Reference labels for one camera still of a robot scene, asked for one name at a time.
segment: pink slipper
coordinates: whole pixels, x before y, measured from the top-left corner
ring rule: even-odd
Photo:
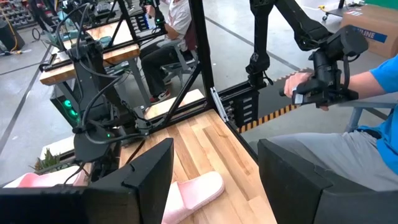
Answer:
[[[4,186],[4,188],[53,187],[57,184],[63,184],[68,179],[68,177],[74,174],[78,169],[78,166],[71,166],[66,169],[44,175],[27,173],[7,184],[6,186]],[[73,184],[73,186],[84,185],[85,177],[86,174],[82,170],[78,174],[74,175],[71,179],[69,179],[67,184]]]
[[[224,191],[224,181],[217,172],[209,172],[184,183],[170,186],[162,224],[176,224],[216,199]]]

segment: workbench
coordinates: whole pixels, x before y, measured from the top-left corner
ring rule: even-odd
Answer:
[[[87,33],[91,35],[95,40],[98,40],[102,37],[110,36],[112,37],[114,31],[116,30],[118,22],[106,24],[101,27],[96,27],[90,30],[87,30]],[[121,44],[127,41],[132,40],[129,28],[127,26],[126,21],[123,21],[118,33],[116,34],[115,40],[113,42],[114,45]],[[63,44],[66,49],[70,49],[71,41],[64,41]],[[56,54],[59,49],[54,48],[52,53]],[[138,88],[142,94],[142,97],[145,102],[145,106],[148,107],[150,105],[149,96],[146,92],[144,84],[141,79],[141,74],[137,67],[136,61],[134,60],[140,54],[140,49],[137,44],[133,44],[127,47],[123,47],[121,49],[113,50],[111,52],[105,53],[103,55],[104,58],[104,66],[110,66],[111,64],[120,63],[123,61],[128,61],[132,74],[137,82]],[[53,64],[62,62],[63,59],[57,56],[57,58],[53,61]],[[56,68],[54,70],[50,70],[48,72],[43,72],[40,76],[40,82],[44,85],[58,85],[59,83],[65,82],[67,80],[76,78],[76,71],[73,64],[66,65],[60,68]]]
[[[225,184],[224,193],[182,223],[276,223],[257,164],[214,110],[151,134],[136,156],[165,138],[174,139],[172,182],[217,171]],[[120,167],[138,145],[122,148]]]

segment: person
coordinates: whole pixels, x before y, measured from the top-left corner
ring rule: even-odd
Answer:
[[[29,7],[30,11],[32,12],[32,16],[34,17],[35,21],[39,24],[40,28],[43,31],[47,32],[55,32],[55,24],[52,22],[50,18],[47,17],[45,14],[44,10],[41,7],[37,6],[37,1],[36,0],[29,0]],[[47,29],[45,26],[44,22],[51,27],[51,31]]]
[[[169,13],[165,16],[165,40],[180,39],[179,45],[182,55],[188,57],[191,53],[187,49],[184,36],[191,24],[191,11],[188,0],[170,0]],[[148,16],[155,17],[155,9],[152,6],[146,6]],[[170,97],[170,91],[166,89],[163,79],[166,74],[161,66],[170,63],[177,63],[178,57],[174,47],[158,47],[160,42],[154,42],[141,49],[140,59],[141,67],[147,80],[149,91],[152,95],[151,103],[161,102]]]
[[[284,93],[291,97],[293,89],[311,75],[292,75],[286,80]],[[398,55],[375,69],[352,76],[348,88],[357,91],[359,98],[397,92]],[[268,140],[367,188],[398,189],[398,106],[375,128],[361,126],[352,133],[299,133]]]

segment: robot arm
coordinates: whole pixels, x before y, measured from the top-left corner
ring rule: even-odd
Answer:
[[[303,51],[315,50],[309,60],[313,60],[315,74],[311,80],[297,87],[302,100],[296,104],[316,103],[317,106],[354,100],[358,97],[347,90],[349,80],[348,57],[358,57],[368,49],[366,39],[351,26],[343,27],[335,34],[330,33],[319,22],[310,19],[294,0],[250,0],[254,15],[254,53],[246,67],[249,82],[255,88],[266,86],[265,71],[270,65],[267,54],[268,16],[274,7],[293,28],[294,39]],[[341,71],[337,61],[345,64],[345,84],[340,85]]]

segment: black pants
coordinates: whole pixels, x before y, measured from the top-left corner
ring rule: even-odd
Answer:
[[[139,56],[141,59],[142,71],[144,72],[149,92],[152,96],[157,96],[166,90],[163,82],[165,73],[161,69],[161,66],[179,62],[174,47],[159,48],[156,46],[158,42],[141,49],[141,54]]]
[[[40,28],[45,31],[49,31],[44,25],[43,21],[49,25],[53,30],[55,30],[55,24],[52,22],[50,18],[44,13],[43,9],[39,9],[36,5],[35,1],[29,1],[29,6],[31,8],[32,15],[36,22],[39,24]]]

